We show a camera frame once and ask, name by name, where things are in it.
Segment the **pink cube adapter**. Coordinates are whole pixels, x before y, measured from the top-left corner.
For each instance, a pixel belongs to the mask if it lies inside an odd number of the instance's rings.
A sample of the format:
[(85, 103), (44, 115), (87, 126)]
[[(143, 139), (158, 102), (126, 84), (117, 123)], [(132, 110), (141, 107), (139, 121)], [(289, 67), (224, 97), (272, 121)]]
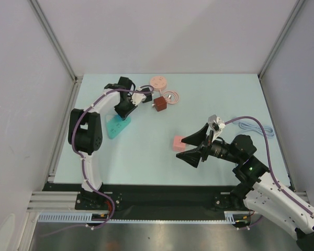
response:
[(182, 142), (184, 137), (180, 135), (175, 135), (173, 139), (172, 150), (175, 152), (186, 151), (187, 144)]

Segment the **teal triangular power strip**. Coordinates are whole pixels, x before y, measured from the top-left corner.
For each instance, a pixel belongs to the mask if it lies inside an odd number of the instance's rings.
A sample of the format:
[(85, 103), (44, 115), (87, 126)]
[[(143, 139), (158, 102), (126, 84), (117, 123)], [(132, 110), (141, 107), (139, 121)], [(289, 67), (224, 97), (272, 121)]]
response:
[(124, 130), (124, 128), (129, 125), (130, 122), (130, 117), (127, 117), (124, 120), (120, 120), (116, 117), (116, 115), (113, 116), (106, 122), (108, 137), (110, 139), (114, 139), (115, 137), (117, 137)]

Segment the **dark red cube adapter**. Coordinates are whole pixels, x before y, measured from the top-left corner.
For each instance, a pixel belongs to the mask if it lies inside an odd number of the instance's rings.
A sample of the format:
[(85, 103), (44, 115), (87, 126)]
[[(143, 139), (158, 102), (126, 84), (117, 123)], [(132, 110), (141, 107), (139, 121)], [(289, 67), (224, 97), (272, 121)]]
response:
[(158, 98), (155, 98), (153, 100), (153, 104), (152, 104), (152, 107), (157, 111), (157, 112), (160, 112), (162, 110), (165, 110), (167, 108), (167, 102), (165, 100), (164, 97), (158, 97)]

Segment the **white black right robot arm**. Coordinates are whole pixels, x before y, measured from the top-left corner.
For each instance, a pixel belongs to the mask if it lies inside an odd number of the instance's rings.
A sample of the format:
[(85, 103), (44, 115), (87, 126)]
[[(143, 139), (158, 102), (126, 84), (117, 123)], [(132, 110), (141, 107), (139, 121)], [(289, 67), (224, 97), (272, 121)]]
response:
[(216, 123), (182, 139), (194, 146), (176, 157), (194, 168), (213, 156), (236, 164), (233, 173), (239, 184), (232, 190), (231, 204), (237, 210), (245, 207), (278, 225), (296, 240), (301, 250), (314, 250), (314, 207), (291, 191), (258, 160), (256, 147), (248, 135), (237, 135), (228, 144), (219, 136)]

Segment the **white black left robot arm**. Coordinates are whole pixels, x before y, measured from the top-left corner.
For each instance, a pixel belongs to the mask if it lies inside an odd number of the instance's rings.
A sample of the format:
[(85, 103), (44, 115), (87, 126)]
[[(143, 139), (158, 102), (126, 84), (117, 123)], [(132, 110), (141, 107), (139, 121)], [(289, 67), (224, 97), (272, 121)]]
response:
[(113, 138), (112, 129), (117, 124), (128, 124), (129, 115), (146, 99), (144, 89), (136, 87), (127, 77), (116, 84), (107, 84), (100, 97), (86, 109), (74, 108), (70, 114), (68, 142), (82, 165), (82, 188), (90, 192), (87, 203), (94, 209), (101, 208), (105, 196), (97, 190), (103, 184), (96, 152), (104, 136)]

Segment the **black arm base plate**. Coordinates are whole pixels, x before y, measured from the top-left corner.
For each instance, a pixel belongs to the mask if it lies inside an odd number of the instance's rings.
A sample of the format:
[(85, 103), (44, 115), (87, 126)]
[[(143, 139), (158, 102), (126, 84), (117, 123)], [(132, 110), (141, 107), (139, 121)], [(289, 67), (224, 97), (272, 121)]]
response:
[(111, 210), (114, 220), (201, 221), (221, 220), (224, 212), (252, 215), (237, 186), (102, 185), (99, 193), (80, 184), (46, 183), (48, 192), (76, 192), (74, 209)]

